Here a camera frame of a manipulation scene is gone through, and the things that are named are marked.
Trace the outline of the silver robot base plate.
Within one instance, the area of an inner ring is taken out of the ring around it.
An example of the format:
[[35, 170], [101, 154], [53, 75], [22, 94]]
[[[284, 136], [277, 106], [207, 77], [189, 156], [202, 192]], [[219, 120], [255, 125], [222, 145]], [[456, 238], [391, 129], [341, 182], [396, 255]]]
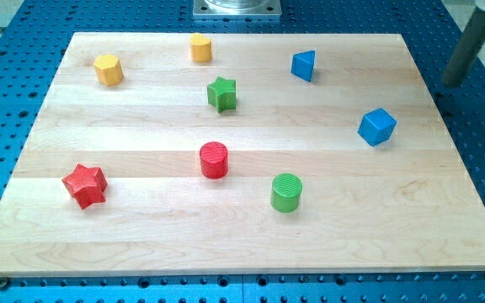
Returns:
[[271, 17], [282, 14], [280, 0], [193, 0], [195, 18]]

